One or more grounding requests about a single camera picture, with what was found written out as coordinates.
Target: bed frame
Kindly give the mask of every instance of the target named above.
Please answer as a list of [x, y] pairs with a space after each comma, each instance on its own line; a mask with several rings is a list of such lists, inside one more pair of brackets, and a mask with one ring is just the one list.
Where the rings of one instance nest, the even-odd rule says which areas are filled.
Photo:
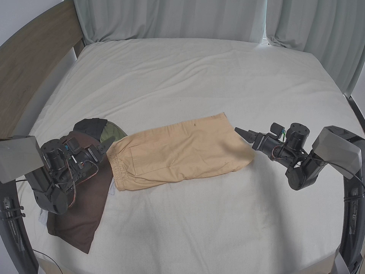
[[14, 129], [34, 93], [61, 59], [84, 48], [73, 0], [65, 0], [30, 21], [0, 46], [0, 138]]

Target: white bed sheet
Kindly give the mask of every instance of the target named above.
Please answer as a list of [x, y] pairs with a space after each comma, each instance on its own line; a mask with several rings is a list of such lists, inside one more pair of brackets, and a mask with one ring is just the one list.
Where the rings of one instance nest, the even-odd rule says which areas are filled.
[[[127, 134], [225, 112], [233, 126], [268, 132], [277, 122], [363, 135], [339, 89], [308, 53], [214, 39], [132, 39], [85, 47], [44, 107], [31, 135], [59, 138], [100, 117]], [[285, 168], [257, 153], [238, 172], [107, 198], [88, 255], [38, 221], [32, 190], [19, 184], [34, 249], [76, 273], [291, 273], [340, 243], [342, 176], [290, 189]]]

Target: brown fabric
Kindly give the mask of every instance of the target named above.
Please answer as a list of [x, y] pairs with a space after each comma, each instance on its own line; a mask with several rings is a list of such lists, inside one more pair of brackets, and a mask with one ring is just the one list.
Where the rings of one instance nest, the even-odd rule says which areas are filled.
[[[90, 144], [99, 144], [93, 137], [76, 131], [71, 131], [61, 140], [64, 142], [71, 137], [75, 137], [84, 148]], [[94, 233], [103, 215], [112, 178], [112, 169], [105, 157], [99, 164], [99, 172], [76, 186], [75, 204], [65, 214], [48, 212], [48, 233], [62, 238], [84, 253], [89, 253]]]
[[238, 171], [255, 153], [221, 113], [126, 136], [107, 156], [121, 191]]

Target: gray curtain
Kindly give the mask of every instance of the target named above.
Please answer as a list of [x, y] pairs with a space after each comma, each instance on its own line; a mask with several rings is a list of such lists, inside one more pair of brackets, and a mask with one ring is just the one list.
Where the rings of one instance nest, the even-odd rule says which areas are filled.
[[363, 67], [365, 0], [267, 0], [269, 44], [312, 53], [349, 95]]
[[87, 44], [129, 38], [259, 43], [267, 0], [74, 0]]

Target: mattress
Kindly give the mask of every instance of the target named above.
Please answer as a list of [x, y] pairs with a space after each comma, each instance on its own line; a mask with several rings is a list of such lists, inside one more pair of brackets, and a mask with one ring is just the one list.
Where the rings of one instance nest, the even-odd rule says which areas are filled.
[[[31, 135], [60, 138], [99, 117], [127, 134], [225, 112], [231, 125], [273, 122], [363, 136], [331, 77], [311, 54], [216, 39], [131, 39], [86, 46], [43, 108]], [[34, 249], [75, 273], [292, 273], [340, 244], [343, 179], [326, 166], [292, 190], [263, 153], [244, 169], [108, 195], [90, 253], [48, 234], [30, 186], [18, 184]]]

